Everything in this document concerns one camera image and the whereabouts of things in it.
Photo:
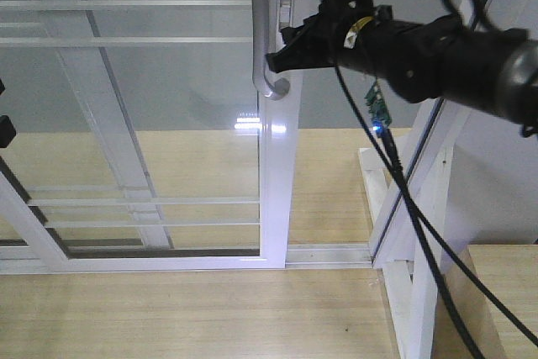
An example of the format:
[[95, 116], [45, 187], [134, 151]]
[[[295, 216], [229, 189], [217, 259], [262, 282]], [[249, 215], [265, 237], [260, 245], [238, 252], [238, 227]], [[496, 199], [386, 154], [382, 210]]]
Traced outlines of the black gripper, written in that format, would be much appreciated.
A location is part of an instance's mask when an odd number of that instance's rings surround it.
[[285, 46], [265, 55], [270, 71], [329, 68], [389, 70], [392, 7], [373, 0], [320, 0], [301, 26], [282, 31]]

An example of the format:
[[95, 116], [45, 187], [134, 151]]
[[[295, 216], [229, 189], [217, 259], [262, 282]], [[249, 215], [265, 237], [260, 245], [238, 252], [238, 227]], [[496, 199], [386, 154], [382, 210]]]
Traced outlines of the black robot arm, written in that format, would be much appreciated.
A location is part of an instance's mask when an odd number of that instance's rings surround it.
[[319, 11], [282, 30], [271, 71], [344, 68], [386, 80], [409, 103], [444, 98], [537, 132], [537, 43], [501, 30], [483, 0], [442, 0], [428, 24], [397, 20], [373, 0], [320, 0]]

